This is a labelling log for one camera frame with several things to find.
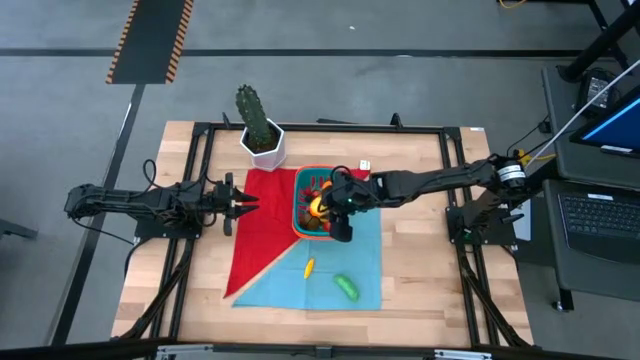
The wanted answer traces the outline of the black hazard-striped floor mat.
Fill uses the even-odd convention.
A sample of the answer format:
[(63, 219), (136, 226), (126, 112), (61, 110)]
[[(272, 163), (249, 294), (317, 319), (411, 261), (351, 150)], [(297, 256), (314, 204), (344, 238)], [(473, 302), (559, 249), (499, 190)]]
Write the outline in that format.
[(171, 84), (194, 0), (133, 0), (105, 82)]

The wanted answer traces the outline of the black stand post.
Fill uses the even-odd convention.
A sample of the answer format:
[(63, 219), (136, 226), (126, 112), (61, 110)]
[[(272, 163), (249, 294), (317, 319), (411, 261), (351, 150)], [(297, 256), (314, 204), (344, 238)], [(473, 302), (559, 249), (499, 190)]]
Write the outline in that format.
[(634, 0), (570, 65), (558, 68), (560, 77), (567, 82), (579, 80), (594, 62), (638, 23), (640, 23), (640, 0)]

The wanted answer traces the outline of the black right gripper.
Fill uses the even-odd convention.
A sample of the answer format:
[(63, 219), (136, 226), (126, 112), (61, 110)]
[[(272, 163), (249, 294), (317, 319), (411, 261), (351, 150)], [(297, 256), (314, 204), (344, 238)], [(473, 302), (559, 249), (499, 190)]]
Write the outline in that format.
[(331, 185), (323, 191), (323, 205), (327, 208), (329, 235), (339, 242), (350, 242), (353, 227), (349, 216), (366, 212), (380, 206), (380, 199), (373, 190), (372, 183), (355, 177), (349, 169), (332, 169)]

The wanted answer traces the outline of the grey laptop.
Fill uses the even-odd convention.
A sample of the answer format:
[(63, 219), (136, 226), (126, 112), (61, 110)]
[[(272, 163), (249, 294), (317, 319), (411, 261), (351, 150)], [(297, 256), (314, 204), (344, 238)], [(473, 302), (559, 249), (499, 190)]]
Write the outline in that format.
[(542, 189), (561, 246), (640, 265), (640, 192), (557, 180), (544, 181)]

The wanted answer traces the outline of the black aluminium table frame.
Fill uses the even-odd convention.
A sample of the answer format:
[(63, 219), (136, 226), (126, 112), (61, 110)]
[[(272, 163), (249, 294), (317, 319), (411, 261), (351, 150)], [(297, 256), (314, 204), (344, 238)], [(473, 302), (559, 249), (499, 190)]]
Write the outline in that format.
[[(196, 125), (167, 122), (158, 150), (157, 182), (171, 185), (183, 178)], [(407, 169), (415, 172), (443, 167), (438, 134), (407, 132), (441, 130), (434, 127), (397, 129), (389, 125), (281, 124), (286, 128), (285, 167), (307, 164), (358, 166), (370, 160), (374, 171)], [(201, 167), (207, 135), (213, 135), (209, 176), (234, 173), (244, 185), (251, 162), (238, 140), (240, 130), (222, 129), (196, 135), (194, 177)], [(449, 128), (445, 136), (451, 164), (458, 154), (467, 161), (489, 155), (482, 128)], [(421, 197), (396, 210), (382, 211), (382, 310), (307, 311), (277, 308), (232, 307), (236, 298), (260, 280), (224, 298), (232, 264), (234, 237), (223, 235), (220, 223), (205, 229), (195, 240), (194, 257), (177, 326), (179, 341), (247, 344), (393, 347), (469, 347), (469, 326), (464, 309), (462, 281), (454, 246), (447, 238), (444, 209), (449, 195)], [(158, 292), (165, 259), (179, 262), (185, 240), (168, 252), (168, 239), (153, 239), (137, 249), (129, 265), (111, 335), (124, 335)], [(502, 248), (484, 247), (484, 265), (493, 301), (517, 334), (533, 343), (513, 258)]]

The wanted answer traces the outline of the red cloth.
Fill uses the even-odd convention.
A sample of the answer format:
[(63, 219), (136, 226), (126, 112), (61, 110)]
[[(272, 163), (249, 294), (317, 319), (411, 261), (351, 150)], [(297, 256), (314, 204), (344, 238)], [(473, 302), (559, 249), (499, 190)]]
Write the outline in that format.
[(244, 191), (259, 199), (259, 208), (238, 219), (227, 297), (298, 240), (293, 229), (296, 173), (295, 169), (283, 168), (248, 172)]

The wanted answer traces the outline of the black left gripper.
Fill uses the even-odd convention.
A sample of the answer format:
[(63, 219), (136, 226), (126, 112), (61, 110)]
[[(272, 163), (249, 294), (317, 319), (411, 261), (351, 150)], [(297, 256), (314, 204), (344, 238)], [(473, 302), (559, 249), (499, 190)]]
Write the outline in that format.
[(235, 202), (257, 202), (259, 198), (234, 188), (231, 172), (227, 172), (223, 180), (215, 183), (214, 192), (217, 213), (224, 216), (223, 233), (225, 236), (232, 235), (232, 215), (234, 218), (239, 218), (259, 208), (258, 205), (235, 205), (233, 207), (233, 200)]

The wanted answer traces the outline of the grey equipment cart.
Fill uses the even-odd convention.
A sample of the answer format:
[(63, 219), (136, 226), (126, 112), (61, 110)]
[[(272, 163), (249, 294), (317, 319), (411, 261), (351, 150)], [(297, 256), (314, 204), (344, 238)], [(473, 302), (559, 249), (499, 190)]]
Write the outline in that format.
[(640, 160), (607, 155), (571, 142), (561, 135), (553, 143), (556, 157), (535, 170), (541, 190), (532, 199), (534, 239), (551, 252), (562, 302), (573, 291), (640, 302), (640, 232), (629, 239), (600, 232), (582, 233), (580, 241), (605, 252), (603, 258), (569, 247), (564, 230), (562, 195), (602, 195), (608, 202), (619, 197), (636, 201), (640, 209)]

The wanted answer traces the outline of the silver aluminium bracket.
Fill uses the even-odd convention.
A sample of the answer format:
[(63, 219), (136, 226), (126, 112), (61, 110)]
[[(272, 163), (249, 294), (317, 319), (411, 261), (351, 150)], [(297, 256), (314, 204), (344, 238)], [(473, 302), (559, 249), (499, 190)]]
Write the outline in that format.
[(212, 344), (162, 345), (157, 348), (154, 360), (176, 360), (179, 355), (212, 352)]
[(493, 360), (490, 353), (462, 351), (462, 350), (444, 350), (436, 349), (434, 351), (435, 360)]

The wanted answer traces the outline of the green toy cucumber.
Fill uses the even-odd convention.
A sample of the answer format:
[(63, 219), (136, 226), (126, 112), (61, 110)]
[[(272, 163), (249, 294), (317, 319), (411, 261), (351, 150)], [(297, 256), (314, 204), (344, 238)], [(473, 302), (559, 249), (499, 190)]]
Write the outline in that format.
[(343, 274), (336, 274), (333, 277), (333, 281), (344, 292), (344, 294), (350, 301), (357, 302), (359, 300), (359, 289), (348, 276)]

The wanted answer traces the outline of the blue-screen monitor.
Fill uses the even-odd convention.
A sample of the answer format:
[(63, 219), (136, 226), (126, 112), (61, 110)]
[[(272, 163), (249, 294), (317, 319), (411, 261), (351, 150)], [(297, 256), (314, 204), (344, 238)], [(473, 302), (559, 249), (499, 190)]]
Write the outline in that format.
[(603, 153), (640, 159), (640, 85), (613, 108), (579, 128), (570, 141)]

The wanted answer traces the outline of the black power box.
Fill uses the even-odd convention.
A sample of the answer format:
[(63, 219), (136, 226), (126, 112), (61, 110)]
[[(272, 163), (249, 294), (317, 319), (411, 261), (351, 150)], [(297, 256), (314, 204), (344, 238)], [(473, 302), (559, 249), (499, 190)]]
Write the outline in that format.
[(614, 79), (616, 75), (604, 68), (592, 68), (587, 70), (580, 81), (576, 110), (583, 109), (581, 115), (586, 118), (595, 118), (604, 114), (617, 98), (618, 90), (615, 86), (600, 94)]

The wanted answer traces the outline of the tall green cactus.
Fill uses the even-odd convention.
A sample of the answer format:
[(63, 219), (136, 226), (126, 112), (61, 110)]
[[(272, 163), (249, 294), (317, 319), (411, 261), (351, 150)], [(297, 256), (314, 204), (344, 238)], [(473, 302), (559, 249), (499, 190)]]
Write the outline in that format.
[(236, 107), (245, 124), (246, 145), (254, 153), (270, 151), (275, 136), (267, 121), (261, 100), (253, 87), (243, 84), (236, 93)]

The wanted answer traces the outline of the white angular planter pot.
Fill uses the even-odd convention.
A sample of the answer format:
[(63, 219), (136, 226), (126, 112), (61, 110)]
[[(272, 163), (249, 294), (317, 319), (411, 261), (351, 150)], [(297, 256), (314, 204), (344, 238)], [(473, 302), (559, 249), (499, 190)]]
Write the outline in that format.
[(267, 122), (269, 123), (270, 128), (272, 130), (275, 130), (277, 133), (277, 143), (274, 149), (261, 153), (254, 153), (248, 147), (247, 141), (249, 138), (249, 132), (247, 128), (243, 129), (239, 143), (249, 154), (251, 163), (254, 168), (267, 172), (273, 172), (276, 168), (280, 167), (286, 159), (285, 132), (270, 118), (267, 119)]

